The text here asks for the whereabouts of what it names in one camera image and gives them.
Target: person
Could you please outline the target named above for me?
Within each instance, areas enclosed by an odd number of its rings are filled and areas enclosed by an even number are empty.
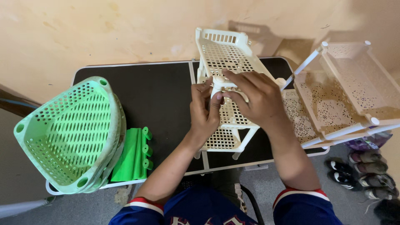
[[[194,155],[217,130],[224,97],[231,98],[241,114],[258,124],[269,137],[276,169],[286,187],[272,208],[275,224],[342,224],[293,132],[279,87],[266,75],[254,71],[234,74],[224,69],[223,75],[247,95],[248,102],[234,91],[218,92],[210,99],[211,80],[193,84],[189,132],[110,224],[258,224],[220,192],[206,186],[195,185],[171,197]]]

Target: floor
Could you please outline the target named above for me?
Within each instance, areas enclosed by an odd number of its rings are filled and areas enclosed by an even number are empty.
[[[378,218],[373,214],[373,204],[364,214],[369,203],[359,204],[366,200],[363,192],[351,192],[342,186],[330,181],[326,173],[328,169],[323,161],[327,157],[341,157],[346,160],[347,148],[344,145],[337,145],[331,148],[328,154],[311,157],[322,189],[328,195],[333,204],[336,216],[343,224],[369,225],[379,224]],[[274,224],[272,218],[272,204],[277,194],[284,189],[278,172],[273,163],[268,169],[257,171],[243,171],[240,182],[247,187],[255,196],[258,206],[264,218],[265,224]],[[117,188],[101,189],[91,194],[65,195],[57,199],[52,205],[33,209],[29,212],[0,219],[0,225],[43,225],[43,224],[108,224],[110,219],[121,209],[121,205],[114,202]],[[256,218],[250,201],[244,198],[248,206],[248,215]]]

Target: orange wall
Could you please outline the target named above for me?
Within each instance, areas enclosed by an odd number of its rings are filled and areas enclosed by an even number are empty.
[[[256,54],[293,67],[323,40],[369,40],[395,73],[399,11],[397,0],[1,1],[0,88],[44,103],[82,66],[198,59],[198,26],[245,31]]]

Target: red trim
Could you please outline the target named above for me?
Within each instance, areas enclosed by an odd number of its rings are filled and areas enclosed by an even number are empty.
[[[128,202],[128,204],[129,204],[129,203],[132,203],[132,202],[143,202],[143,203],[147,203],[147,204],[153,205],[153,206],[155,206],[155,207],[157,207],[157,208],[160,208],[162,211],[164,211],[164,206],[162,206],[161,204],[150,203],[150,202],[148,202],[145,198],[142,198],[142,197],[134,198],[134,199],[132,199],[130,202]]]
[[[294,189],[294,188],[286,188],[285,190],[281,191],[281,193],[278,194],[278,196],[276,197],[276,199],[275,199],[274,204],[272,205],[272,207],[275,206],[276,201],[278,200],[278,198],[279,198],[281,195],[283,195],[284,193],[289,192],[289,191],[301,191],[301,190],[297,190],[297,189]],[[323,190],[321,190],[321,189],[314,190],[313,192],[317,192],[317,193],[320,193],[320,194],[324,195],[325,197],[328,197],[328,196],[325,194],[325,192],[324,192]]]

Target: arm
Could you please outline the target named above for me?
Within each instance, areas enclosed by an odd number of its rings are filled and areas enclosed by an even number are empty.
[[[219,109],[223,101],[222,93],[210,99],[212,80],[204,84],[192,85],[190,116],[192,126],[177,148],[161,163],[139,188],[136,197],[143,197],[152,203],[164,204],[174,193],[189,167],[194,155],[207,139],[217,130],[220,123]]]
[[[258,124],[267,133],[276,168],[285,186],[303,191],[319,189],[318,176],[297,141],[275,82],[255,71],[234,74],[223,70],[223,74],[247,95],[249,102],[245,102],[237,92],[223,93],[224,97],[236,102],[247,119]]]

